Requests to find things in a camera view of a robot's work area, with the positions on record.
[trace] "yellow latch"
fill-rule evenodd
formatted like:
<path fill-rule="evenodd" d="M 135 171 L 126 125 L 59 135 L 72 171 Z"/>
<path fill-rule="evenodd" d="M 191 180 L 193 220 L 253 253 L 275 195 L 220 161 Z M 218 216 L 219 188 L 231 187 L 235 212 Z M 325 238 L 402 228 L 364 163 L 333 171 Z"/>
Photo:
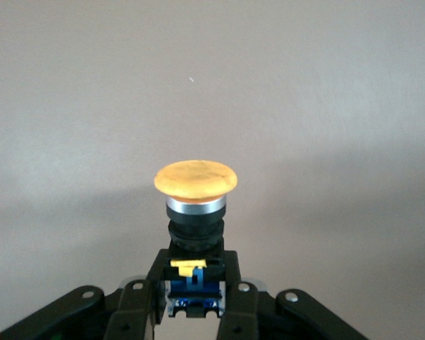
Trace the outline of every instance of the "yellow latch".
<path fill-rule="evenodd" d="M 206 260 L 171 260 L 170 266 L 178 267 L 178 274 L 180 276 L 191 278 L 195 268 L 206 268 Z"/>

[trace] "yellow button cap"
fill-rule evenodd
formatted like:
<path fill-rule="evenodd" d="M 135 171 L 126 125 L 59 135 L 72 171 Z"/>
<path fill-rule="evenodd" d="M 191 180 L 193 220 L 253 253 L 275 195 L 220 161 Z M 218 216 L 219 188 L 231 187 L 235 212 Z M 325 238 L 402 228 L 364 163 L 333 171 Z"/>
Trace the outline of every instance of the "yellow button cap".
<path fill-rule="evenodd" d="M 161 169 L 154 178 L 157 190 L 177 200 L 208 202 L 230 192 L 238 183 L 231 168 L 216 161 L 180 161 Z"/>
<path fill-rule="evenodd" d="M 185 278 L 193 276 L 193 270 L 206 268 L 206 260 L 171 260 L 170 266 L 178 267 L 178 274 Z"/>

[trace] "silver metal ring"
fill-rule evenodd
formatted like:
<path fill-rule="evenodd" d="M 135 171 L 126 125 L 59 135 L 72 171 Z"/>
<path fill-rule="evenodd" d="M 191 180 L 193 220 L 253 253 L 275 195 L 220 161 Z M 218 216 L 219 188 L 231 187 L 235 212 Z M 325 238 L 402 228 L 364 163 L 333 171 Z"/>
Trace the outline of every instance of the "silver metal ring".
<path fill-rule="evenodd" d="M 219 197 L 217 200 L 204 203 L 186 203 L 176 200 L 173 197 L 167 196 L 167 207 L 180 214 L 185 215 L 206 215 L 215 213 L 225 207 L 227 203 L 227 195 Z"/>

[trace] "metal bolt head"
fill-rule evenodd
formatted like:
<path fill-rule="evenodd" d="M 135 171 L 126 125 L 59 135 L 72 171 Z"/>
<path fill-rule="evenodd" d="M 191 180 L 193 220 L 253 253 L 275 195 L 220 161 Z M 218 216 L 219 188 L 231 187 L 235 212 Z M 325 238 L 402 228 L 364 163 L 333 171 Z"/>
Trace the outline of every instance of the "metal bolt head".
<path fill-rule="evenodd" d="M 85 292 L 84 294 L 82 294 L 82 298 L 83 299 L 89 299 L 89 298 L 92 298 L 93 295 L 94 295 L 94 292 L 89 290 L 88 292 Z"/>
<path fill-rule="evenodd" d="M 132 289 L 133 290 L 140 290 L 140 289 L 142 289 L 143 288 L 143 283 L 141 283 L 141 282 L 137 282 L 137 283 L 134 283 L 133 285 L 132 285 Z"/>
<path fill-rule="evenodd" d="M 285 294 L 285 299 L 287 301 L 290 301 L 290 302 L 297 302 L 299 300 L 299 298 L 297 297 L 297 295 L 295 293 L 292 293 L 292 292 L 286 293 Z"/>
<path fill-rule="evenodd" d="M 248 292 L 250 290 L 250 285 L 242 282 L 238 285 L 238 289 L 239 289 L 240 292 Z"/>

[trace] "gray background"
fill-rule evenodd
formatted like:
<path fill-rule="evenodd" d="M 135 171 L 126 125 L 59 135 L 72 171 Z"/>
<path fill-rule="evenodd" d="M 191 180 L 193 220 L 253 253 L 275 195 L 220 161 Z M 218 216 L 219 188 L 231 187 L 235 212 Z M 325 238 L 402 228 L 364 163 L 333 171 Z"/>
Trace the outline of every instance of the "gray background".
<path fill-rule="evenodd" d="M 0 330 L 146 273 L 183 159 L 237 172 L 244 276 L 425 339 L 425 1 L 0 1 Z"/>

